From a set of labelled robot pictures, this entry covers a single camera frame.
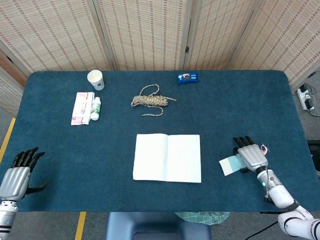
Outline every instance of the gray floor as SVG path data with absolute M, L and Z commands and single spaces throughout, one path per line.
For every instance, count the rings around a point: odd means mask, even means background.
M 316 74 L 307 82 L 319 91 L 315 94 L 315 113 L 320 114 L 320 77 Z M 308 140 L 320 139 L 320 117 L 313 117 L 302 111 L 299 99 L 293 96 L 297 112 L 301 119 L 306 138 Z M 0 144 L 6 135 L 11 117 L 0 109 Z M 320 211 L 312 213 L 320 218 Z M 19 212 L 13 224 L 10 240 L 44 240 L 61 239 L 73 240 L 77 230 L 79 212 Z M 106 233 L 105 212 L 87 212 L 82 234 L 83 240 L 103 240 Z M 265 228 L 277 220 L 277 215 L 260 214 L 258 212 L 233 212 L 222 224 L 211 227 L 213 240 L 244 240 L 246 237 Z M 275 225 L 263 233 L 254 236 L 252 240 L 289 240 L 291 238 L 281 232 Z

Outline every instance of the power strip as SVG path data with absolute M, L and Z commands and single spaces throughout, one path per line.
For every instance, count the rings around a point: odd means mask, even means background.
M 296 93 L 298 94 L 303 110 L 311 111 L 315 109 L 313 103 L 311 102 L 311 97 L 306 84 L 303 84 L 301 87 L 299 87 Z

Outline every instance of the white robotic arm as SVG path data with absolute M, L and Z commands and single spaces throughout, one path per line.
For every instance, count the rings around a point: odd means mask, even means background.
M 18 212 L 17 202 L 27 194 L 42 191 L 47 184 L 40 187 L 29 187 L 31 173 L 36 166 L 38 159 L 44 152 L 39 152 L 34 156 L 38 147 L 20 152 L 14 159 L 2 180 L 0 186 L 0 240 L 8 239 Z
M 234 152 L 238 152 L 250 171 L 257 173 L 257 179 L 266 192 L 265 201 L 273 202 L 278 208 L 287 211 L 278 216 L 281 230 L 291 237 L 320 240 L 320 219 L 314 219 L 306 209 L 300 206 L 274 171 L 268 169 L 268 160 L 259 146 L 248 136 L 233 139 L 239 145 Z

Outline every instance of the chair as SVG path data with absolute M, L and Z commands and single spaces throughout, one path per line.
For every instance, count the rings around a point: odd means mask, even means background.
M 110 212 L 106 240 L 211 240 L 210 226 L 173 212 Z

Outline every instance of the open notebook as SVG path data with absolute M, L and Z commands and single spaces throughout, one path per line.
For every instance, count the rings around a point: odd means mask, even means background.
M 133 179 L 201 183 L 200 136 L 137 134 Z

